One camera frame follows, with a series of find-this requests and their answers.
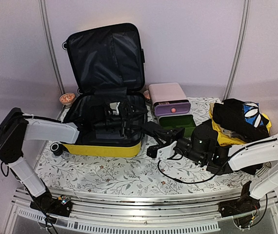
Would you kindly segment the green drawer box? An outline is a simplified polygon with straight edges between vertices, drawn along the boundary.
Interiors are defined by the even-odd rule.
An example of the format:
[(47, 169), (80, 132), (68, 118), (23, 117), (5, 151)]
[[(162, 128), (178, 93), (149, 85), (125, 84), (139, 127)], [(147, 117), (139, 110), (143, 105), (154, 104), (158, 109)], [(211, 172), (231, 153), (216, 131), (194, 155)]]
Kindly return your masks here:
[(158, 123), (164, 129), (184, 128), (184, 137), (186, 138), (190, 138), (196, 128), (192, 114), (159, 117)]

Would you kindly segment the pink purple drawer box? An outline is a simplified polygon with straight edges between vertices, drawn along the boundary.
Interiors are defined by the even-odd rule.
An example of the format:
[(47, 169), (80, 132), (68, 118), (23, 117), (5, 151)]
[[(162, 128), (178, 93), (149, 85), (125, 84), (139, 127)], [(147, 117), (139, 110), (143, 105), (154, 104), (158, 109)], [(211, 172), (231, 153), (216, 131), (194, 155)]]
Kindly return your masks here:
[(157, 117), (186, 114), (190, 111), (191, 104), (176, 82), (150, 84), (148, 91)]

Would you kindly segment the yellow Pikachu suitcase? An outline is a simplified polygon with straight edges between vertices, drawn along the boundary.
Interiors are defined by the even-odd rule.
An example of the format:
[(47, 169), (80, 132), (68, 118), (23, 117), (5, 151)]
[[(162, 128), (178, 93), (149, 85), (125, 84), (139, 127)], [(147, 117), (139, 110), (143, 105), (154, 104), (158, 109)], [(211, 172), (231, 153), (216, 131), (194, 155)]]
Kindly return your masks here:
[[(128, 100), (146, 107), (140, 93), (145, 84), (144, 53), (139, 31), (132, 23), (120, 23), (76, 32), (65, 42), (69, 61), (78, 85), (79, 96), (66, 113), (63, 122), (78, 128), (78, 106), (90, 100), (107, 102)], [(141, 149), (144, 137), (131, 141), (105, 140), (74, 143), (55, 140), (51, 152), (84, 156), (133, 157)]]

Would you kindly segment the yellow cloth item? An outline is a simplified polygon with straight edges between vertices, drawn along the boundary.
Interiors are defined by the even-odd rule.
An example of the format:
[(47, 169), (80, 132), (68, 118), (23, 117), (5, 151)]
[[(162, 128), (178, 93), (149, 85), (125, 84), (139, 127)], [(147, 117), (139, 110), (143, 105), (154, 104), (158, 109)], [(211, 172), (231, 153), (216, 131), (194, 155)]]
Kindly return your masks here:
[(272, 123), (258, 103), (228, 99), (211, 103), (209, 115), (220, 146), (240, 145), (269, 137)]

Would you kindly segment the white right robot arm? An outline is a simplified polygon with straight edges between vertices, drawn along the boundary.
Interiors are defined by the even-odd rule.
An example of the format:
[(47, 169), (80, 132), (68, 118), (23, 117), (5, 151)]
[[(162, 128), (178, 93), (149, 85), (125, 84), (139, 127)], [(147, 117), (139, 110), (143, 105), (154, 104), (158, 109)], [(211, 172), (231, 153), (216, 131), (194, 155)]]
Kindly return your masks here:
[(258, 141), (222, 146), (218, 133), (208, 121), (197, 126), (190, 138), (185, 138), (184, 128), (164, 129), (149, 121), (140, 130), (155, 138), (157, 145), (147, 149), (147, 155), (158, 161), (172, 160), (176, 155), (205, 167), (213, 177), (243, 171), (254, 175), (264, 164), (271, 167), (257, 179), (247, 183), (247, 191), (235, 202), (238, 212), (244, 213), (267, 192), (278, 187), (278, 134)]

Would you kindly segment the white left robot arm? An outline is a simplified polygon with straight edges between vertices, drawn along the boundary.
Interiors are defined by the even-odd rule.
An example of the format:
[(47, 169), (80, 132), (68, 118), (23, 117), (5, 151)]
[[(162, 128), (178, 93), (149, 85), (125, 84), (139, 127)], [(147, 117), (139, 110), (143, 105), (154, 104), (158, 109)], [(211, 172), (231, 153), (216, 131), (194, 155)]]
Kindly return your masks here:
[[(14, 103), (5, 101), (0, 103), (0, 122), (14, 107)], [(35, 111), (37, 114), (56, 117), (58, 107), (56, 104), (44, 104), (35, 107), (24, 106), (26, 110)], [(136, 158), (116, 159), (113, 157), (78, 156), (68, 153), (57, 159), (48, 152), (43, 140), (26, 141), (23, 152), (32, 167), (35, 167), (38, 175), (51, 188), (59, 190), (71, 190), (75, 194), (110, 194), (110, 195), (138, 195), (143, 185), (147, 185), (142, 173), (136, 172), (141, 166), (135, 161), (143, 155), (146, 147), (146, 136), (141, 144), (141, 149)], [(13, 194), (13, 190), (20, 183), (9, 175), (6, 179), (0, 172), (0, 193)]]

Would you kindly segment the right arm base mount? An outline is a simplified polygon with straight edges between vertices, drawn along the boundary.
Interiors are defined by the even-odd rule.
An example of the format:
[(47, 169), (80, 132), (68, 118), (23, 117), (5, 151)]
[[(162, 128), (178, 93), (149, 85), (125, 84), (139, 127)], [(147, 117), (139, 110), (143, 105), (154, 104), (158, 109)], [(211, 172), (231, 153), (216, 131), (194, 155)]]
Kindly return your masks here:
[(251, 181), (245, 183), (242, 187), (240, 197), (237, 199), (227, 200), (218, 204), (218, 212), (222, 217), (239, 215), (260, 209), (260, 199), (250, 196)]

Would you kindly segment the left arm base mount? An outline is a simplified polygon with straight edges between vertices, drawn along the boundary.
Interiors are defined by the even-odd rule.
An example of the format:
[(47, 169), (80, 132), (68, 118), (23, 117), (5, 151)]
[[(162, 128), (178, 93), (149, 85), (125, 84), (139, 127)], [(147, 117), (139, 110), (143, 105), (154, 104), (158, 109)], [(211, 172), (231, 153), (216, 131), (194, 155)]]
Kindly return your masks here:
[(33, 199), (30, 208), (42, 211), (45, 214), (69, 217), (73, 208), (73, 203), (72, 200), (65, 196), (53, 198), (48, 195), (42, 195)]

